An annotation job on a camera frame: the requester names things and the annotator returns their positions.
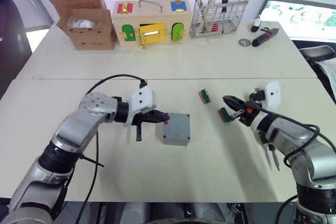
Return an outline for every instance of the yellow door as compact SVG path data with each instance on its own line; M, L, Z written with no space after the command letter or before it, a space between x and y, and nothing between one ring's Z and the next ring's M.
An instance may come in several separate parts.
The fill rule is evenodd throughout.
M155 43L166 39L166 24L158 23L139 27L141 44Z

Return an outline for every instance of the metal rack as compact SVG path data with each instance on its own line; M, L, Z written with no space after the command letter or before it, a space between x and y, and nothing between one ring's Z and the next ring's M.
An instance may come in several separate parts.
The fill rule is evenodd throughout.
M237 30L248 0L215 0L208 5L209 0L195 0L191 33L194 37L220 36Z

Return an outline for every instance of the window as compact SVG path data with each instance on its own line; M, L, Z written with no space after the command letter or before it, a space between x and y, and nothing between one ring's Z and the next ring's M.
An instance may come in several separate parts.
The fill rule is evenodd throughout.
M35 51L48 31L49 29L43 29L38 31L29 31L26 33L32 52Z
M268 1L260 18L279 22L291 39L336 41L335 9Z

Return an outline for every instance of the gray plastic box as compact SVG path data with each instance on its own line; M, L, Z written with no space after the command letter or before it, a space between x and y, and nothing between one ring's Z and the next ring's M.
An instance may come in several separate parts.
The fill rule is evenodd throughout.
M190 141L190 115L168 113L163 125L163 144L187 146Z

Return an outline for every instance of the tabletop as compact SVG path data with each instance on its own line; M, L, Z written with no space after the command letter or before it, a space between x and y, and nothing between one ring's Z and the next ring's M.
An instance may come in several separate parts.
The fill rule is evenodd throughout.
M269 165L250 128L223 123L217 110L222 96L244 98L254 87L273 79L150 80L157 109L188 113L191 140L187 147L162 144L163 125L143 123L143 141L134 126L99 127L100 159L92 201L260 202L284 201L296 193L291 170ZM74 111L94 80L14 80L0 102L0 197L11 197L34 159L62 120ZM318 79L280 79L279 112L303 123L317 124L336 143L336 107ZM97 88L124 100L139 88L135 80L108 81ZM211 103L197 92L206 88ZM85 155L95 157L91 143ZM283 155L277 152L279 160ZM78 161L67 200L84 200L94 165Z
M242 47L253 40L252 22L242 22L236 33L218 38L194 38L174 46L114 50L76 50L70 39L53 25L28 60L18 79L102 79L129 73L145 79L315 78L296 46L277 22L262 27L279 33L259 47Z

